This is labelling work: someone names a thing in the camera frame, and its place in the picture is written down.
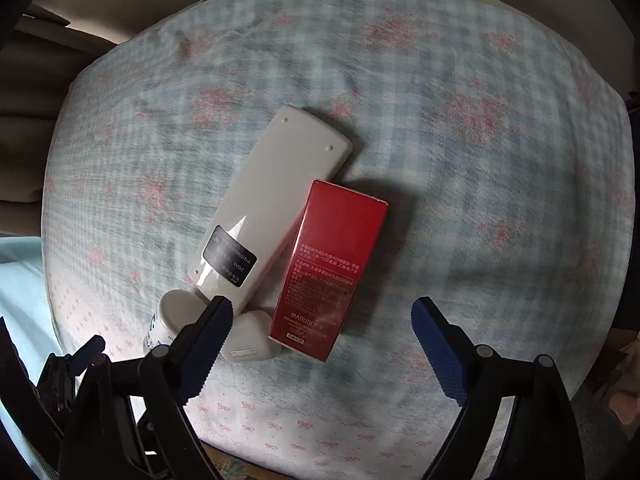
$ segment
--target white remote control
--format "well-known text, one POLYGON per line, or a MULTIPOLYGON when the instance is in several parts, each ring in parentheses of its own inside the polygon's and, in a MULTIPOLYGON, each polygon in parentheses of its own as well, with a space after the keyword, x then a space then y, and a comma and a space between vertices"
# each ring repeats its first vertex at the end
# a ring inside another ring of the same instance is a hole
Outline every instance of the white remote control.
POLYGON ((262 133, 213 215, 189 274, 211 300, 240 314, 297 225, 314 180, 329 180, 351 153, 349 139, 293 106, 262 133))

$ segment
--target blue gingham cloth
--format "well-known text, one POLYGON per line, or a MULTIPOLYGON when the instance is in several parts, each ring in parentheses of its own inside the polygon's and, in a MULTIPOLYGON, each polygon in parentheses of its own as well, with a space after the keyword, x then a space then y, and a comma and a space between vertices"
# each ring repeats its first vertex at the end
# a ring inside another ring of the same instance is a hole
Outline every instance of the blue gingham cloth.
MULTIPOLYGON (((419 478, 456 418, 410 325, 431 296, 570 394, 618 304, 634 214, 620 97, 525 16, 467 0, 210 0, 73 84, 44 196, 63 349, 142 354, 159 298, 283 105, 348 136, 337 182, 389 203, 326 364, 216 362, 188 413, 206 442, 302 479, 419 478)), ((253 299, 273 308, 285 254, 253 299)), ((501 413, 481 463, 495 458, 501 413)))

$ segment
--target blue gripper pad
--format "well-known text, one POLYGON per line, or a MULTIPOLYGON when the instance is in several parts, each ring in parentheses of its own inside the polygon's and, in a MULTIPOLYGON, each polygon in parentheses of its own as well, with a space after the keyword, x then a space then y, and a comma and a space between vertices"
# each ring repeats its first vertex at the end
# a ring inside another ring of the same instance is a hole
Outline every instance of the blue gripper pad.
POLYGON ((442 391, 450 399, 455 399, 459 406, 464 406, 468 396, 468 368, 464 364, 464 356, 456 354, 452 347, 455 341, 450 340, 452 329, 457 328, 464 335, 462 329, 449 324, 430 298, 420 298, 414 302, 411 309, 411 326, 431 368, 436 373, 442 391))
POLYGON ((233 324, 234 311, 231 302, 216 296, 186 334, 188 350, 180 352, 178 366, 182 376, 178 388, 178 400, 183 405, 202 391, 207 376, 216 361, 220 349, 233 324))

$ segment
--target screw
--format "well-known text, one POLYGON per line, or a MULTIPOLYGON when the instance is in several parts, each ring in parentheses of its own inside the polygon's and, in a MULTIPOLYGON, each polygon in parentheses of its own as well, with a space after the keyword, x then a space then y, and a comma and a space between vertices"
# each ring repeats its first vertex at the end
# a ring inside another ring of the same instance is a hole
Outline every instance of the screw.
POLYGON ((554 360, 546 354, 539 355, 538 362, 545 368, 551 368, 554 365, 554 360))
POLYGON ((487 345, 478 345, 476 353, 480 357, 491 357, 494 354, 494 349, 487 345))
POLYGON ((153 357, 161 358, 169 353, 169 347, 167 345, 158 345, 152 351, 153 357))

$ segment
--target bed sheet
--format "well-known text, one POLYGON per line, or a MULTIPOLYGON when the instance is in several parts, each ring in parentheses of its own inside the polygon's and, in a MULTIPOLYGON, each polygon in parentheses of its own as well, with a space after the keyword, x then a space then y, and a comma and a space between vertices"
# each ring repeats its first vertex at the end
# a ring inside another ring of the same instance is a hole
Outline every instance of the bed sheet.
MULTIPOLYGON (((86 69, 45 182, 63 349, 100 333, 112 358, 142 354, 159 298, 192 286, 188 260, 283 104, 351 139, 336 181, 389 214, 328 362, 218 360, 187 405, 202 439, 300 479, 420 478, 458 413, 411 330, 420 296, 505 356, 552 355, 576 391, 628 263, 628 117, 570 45, 468 0, 211 0, 86 69)), ((286 257, 253 306, 274 307, 286 257)))

